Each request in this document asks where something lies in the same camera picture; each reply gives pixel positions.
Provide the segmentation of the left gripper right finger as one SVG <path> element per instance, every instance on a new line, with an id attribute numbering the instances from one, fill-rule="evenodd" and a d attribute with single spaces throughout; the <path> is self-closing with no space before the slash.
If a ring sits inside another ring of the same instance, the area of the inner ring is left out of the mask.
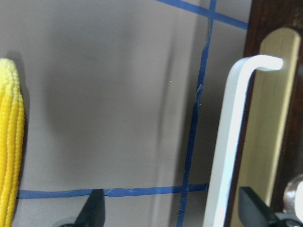
<path id="1" fill-rule="evenodd" d="M 303 225 L 291 215 L 275 213 L 250 187 L 239 189 L 238 217 L 245 227 L 301 227 Z"/>

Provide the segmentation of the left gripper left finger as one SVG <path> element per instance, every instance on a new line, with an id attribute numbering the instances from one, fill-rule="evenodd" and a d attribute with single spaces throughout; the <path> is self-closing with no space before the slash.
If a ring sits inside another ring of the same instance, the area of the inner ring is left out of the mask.
<path id="1" fill-rule="evenodd" d="M 103 189 L 72 190 L 60 192 L 61 197 L 88 195 L 80 213 L 73 223 L 62 223 L 59 227 L 103 227 L 106 219 L 105 196 Z"/>

